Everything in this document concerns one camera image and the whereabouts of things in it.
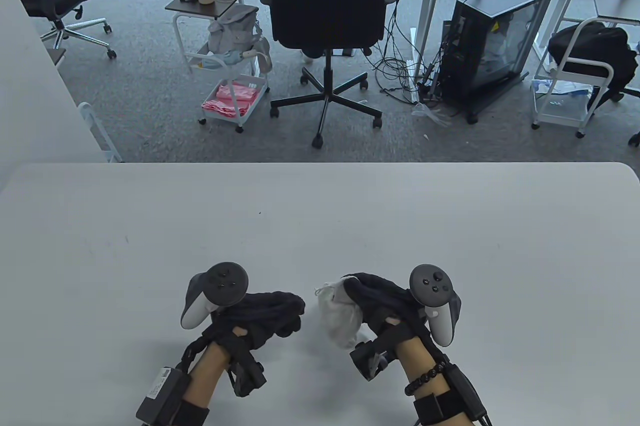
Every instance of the vr controller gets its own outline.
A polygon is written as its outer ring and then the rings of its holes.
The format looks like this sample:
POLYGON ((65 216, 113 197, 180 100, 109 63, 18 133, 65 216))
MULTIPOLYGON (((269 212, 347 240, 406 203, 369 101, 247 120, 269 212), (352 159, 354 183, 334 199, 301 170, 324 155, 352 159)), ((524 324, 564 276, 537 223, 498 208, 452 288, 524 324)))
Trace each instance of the vr controller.
POLYGON ((429 322, 434 341, 442 347, 449 346, 462 307, 449 276, 433 264, 420 264, 409 276, 409 291, 423 305, 420 316, 429 322))
POLYGON ((237 263, 224 262, 198 273, 189 282, 180 325, 197 328, 210 314, 240 302, 249 288, 249 276, 237 263))

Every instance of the computer case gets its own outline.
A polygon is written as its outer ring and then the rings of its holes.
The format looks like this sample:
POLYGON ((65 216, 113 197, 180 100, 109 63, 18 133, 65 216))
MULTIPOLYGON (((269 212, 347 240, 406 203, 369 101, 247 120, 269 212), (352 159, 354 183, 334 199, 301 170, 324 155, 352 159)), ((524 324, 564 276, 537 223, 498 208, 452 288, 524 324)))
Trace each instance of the computer case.
POLYGON ((550 0, 458 0, 443 39, 439 91, 456 103, 519 76, 550 0))

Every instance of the hand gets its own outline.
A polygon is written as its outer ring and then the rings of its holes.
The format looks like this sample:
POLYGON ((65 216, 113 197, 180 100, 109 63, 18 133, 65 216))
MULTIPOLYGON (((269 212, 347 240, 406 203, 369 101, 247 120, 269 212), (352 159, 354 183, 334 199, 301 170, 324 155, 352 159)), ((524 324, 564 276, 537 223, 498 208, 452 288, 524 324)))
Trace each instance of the hand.
POLYGON ((343 282, 344 290, 362 310, 362 321, 375 334, 380 335, 387 325, 397 323, 393 318, 405 321, 414 332, 425 327, 425 319, 419 316, 421 305, 408 289, 369 273, 349 276, 354 278, 343 282))
POLYGON ((235 305, 212 314, 212 324, 206 330, 213 340, 234 332, 249 349, 258 349, 274 335, 286 338, 299 331, 304 312, 304 301, 293 293, 252 293, 235 305))

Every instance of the label sticker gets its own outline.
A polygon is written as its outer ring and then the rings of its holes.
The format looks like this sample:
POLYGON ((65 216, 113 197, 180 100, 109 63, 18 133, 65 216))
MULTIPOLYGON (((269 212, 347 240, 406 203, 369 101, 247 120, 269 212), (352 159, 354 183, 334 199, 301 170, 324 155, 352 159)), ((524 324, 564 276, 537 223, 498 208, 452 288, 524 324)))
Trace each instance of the label sticker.
POLYGON ((156 399, 158 397, 158 393, 162 389, 165 381, 169 377, 169 373, 171 372, 171 368, 162 368, 160 373, 158 373, 157 378, 153 382, 151 386, 151 390, 146 394, 147 398, 156 399))

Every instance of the battery pack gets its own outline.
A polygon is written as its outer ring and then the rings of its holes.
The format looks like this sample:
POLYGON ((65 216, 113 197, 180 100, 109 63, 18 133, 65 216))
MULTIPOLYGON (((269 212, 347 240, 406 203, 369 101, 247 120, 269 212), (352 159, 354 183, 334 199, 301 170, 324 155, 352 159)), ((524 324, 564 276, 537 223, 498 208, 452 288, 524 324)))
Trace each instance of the battery pack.
POLYGON ((135 417, 149 426, 170 426, 191 377, 175 368, 162 368, 135 417))

